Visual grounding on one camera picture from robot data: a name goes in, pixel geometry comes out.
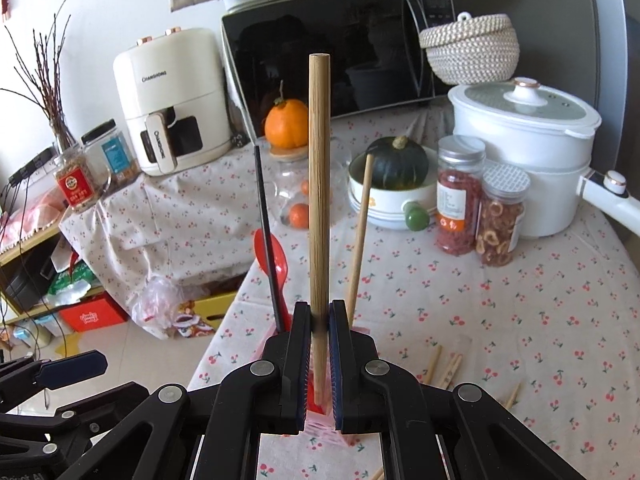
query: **green pumpkin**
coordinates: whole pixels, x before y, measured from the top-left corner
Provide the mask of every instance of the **green pumpkin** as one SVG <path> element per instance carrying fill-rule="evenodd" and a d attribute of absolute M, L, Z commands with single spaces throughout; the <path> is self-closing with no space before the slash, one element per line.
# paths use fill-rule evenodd
<path fill-rule="evenodd" d="M 415 189 L 429 173 L 426 152 L 406 136 L 377 139 L 367 148 L 369 153 L 374 156 L 371 185 L 377 189 Z"/>

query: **red label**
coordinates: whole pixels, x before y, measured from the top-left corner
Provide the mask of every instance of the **red label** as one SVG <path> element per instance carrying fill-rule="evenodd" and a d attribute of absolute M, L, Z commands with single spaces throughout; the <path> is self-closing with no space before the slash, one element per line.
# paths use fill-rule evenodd
<path fill-rule="evenodd" d="M 70 206 L 81 204 L 94 195 L 94 189 L 84 176 L 82 168 L 75 168 L 59 178 L 58 185 Z"/>

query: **floral tablecloth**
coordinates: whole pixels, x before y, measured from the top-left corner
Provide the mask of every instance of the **floral tablecloth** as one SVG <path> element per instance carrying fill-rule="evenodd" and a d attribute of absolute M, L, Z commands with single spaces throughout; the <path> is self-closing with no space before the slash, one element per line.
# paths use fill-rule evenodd
<path fill-rule="evenodd" d="M 331 298 L 347 293 L 356 216 L 331 232 Z M 289 306 L 308 300 L 307 234 L 277 226 L 286 251 Z M 456 382 L 504 400 L 520 382 L 513 413 L 589 480 L 640 474 L 640 280 L 602 213 L 583 203 L 556 236 L 521 240 L 507 267 L 475 254 L 453 257 L 421 233 L 369 226 L 355 323 L 370 329 L 383 359 L 416 376 L 430 352 L 472 338 Z M 269 287 L 254 263 L 190 388 L 220 382 L 250 361 L 271 323 Z M 441 358 L 440 370 L 445 357 Z M 369 478 L 380 467 L 375 435 L 353 447 L 305 433 L 264 436 L 259 478 Z"/>
<path fill-rule="evenodd" d="M 435 147 L 452 131 L 446 99 L 427 108 L 405 107 L 332 123 L 334 135 L 353 153 L 374 137 L 404 132 Z M 262 157 L 265 180 L 273 161 Z M 135 183 L 100 199 L 80 214 L 67 210 L 60 230 L 127 310 L 153 276 L 200 285 L 246 272 L 254 260 L 260 227 L 251 146 L 232 150 L 210 164 L 165 177 L 141 174 Z"/>

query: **pumpkin stem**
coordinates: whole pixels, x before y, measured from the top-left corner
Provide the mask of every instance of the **pumpkin stem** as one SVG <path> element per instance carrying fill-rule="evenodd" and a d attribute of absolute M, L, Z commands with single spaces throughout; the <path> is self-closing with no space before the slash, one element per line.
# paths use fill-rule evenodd
<path fill-rule="evenodd" d="M 283 86 L 284 86 L 284 79 L 281 79 L 280 80 L 280 97 L 277 97 L 276 100 L 273 102 L 273 104 L 276 106 L 281 105 L 284 102 L 284 94 L 282 92 Z"/>
<path fill-rule="evenodd" d="M 398 137 L 396 137 L 394 139 L 394 142 L 392 143 L 392 146 L 396 150 L 404 150 L 404 147 L 406 146 L 408 141 L 409 141 L 409 139 L 408 139 L 408 137 L 406 135 L 398 136 Z"/>

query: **yellow box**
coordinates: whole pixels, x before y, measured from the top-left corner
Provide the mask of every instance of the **yellow box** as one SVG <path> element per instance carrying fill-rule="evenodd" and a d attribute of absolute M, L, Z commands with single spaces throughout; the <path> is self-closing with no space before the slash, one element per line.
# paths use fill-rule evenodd
<path fill-rule="evenodd" d="M 226 292 L 218 296 L 211 296 L 210 298 L 203 298 L 202 300 L 194 301 L 193 311 L 202 320 L 214 329 L 220 327 L 223 317 L 225 317 L 226 311 L 234 302 L 237 292 Z"/>

